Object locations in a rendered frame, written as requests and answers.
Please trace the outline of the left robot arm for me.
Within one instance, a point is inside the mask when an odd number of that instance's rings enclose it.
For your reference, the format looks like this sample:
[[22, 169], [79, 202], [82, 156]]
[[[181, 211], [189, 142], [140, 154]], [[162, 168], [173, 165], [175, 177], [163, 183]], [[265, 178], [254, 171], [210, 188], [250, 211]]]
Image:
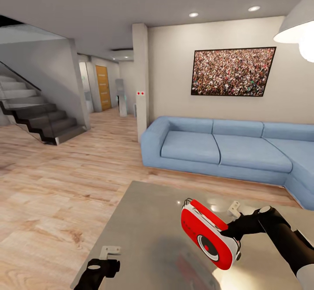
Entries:
[[123, 248], [103, 246], [99, 259], [91, 259], [74, 290], [104, 290], [106, 278], [113, 278], [120, 270], [120, 261], [108, 255], [122, 255]]

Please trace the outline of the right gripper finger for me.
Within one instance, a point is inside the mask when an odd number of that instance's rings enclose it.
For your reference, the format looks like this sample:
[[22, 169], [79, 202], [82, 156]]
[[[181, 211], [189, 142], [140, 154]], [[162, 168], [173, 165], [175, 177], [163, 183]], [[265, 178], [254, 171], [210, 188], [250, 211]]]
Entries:
[[221, 231], [220, 234], [224, 235], [224, 236], [227, 236], [227, 237], [230, 237], [230, 238], [233, 238], [233, 235], [231, 234], [231, 232], [228, 229], [224, 230], [224, 231]]

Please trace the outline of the radio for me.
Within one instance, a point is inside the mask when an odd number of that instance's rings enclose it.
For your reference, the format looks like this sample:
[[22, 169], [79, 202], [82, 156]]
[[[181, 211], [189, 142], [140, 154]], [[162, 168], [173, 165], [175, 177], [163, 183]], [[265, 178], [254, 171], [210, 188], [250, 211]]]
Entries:
[[195, 199], [182, 206], [181, 226], [218, 268], [229, 270], [240, 259], [240, 241], [220, 234], [228, 224]]

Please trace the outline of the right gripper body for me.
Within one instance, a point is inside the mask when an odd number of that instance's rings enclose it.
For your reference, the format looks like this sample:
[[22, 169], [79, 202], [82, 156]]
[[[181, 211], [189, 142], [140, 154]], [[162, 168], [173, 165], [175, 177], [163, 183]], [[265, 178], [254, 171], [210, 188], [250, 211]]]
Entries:
[[240, 214], [241, 216], [238, 219], [228, 225], [228, 230], [237, 241], [240, 241], [244, 234], [255, 234], [247, 222], [248, 215], [243, 215], [241, 212]]

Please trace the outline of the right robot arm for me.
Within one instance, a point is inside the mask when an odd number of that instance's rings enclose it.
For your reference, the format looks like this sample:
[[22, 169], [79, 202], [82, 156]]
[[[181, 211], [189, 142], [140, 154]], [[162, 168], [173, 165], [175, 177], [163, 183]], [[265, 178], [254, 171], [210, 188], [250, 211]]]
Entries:
[[304, 290], [314, 290], [314, 246], [301, 233], [292, 231], [286, 219], [271, 206], [243, 215], [234, 201], [227, 211], [233, 216], [228, 229], [220, 234], [240, 241], [244, 234], [267, 233], [280, 255], [289, 263], [291, 270]]

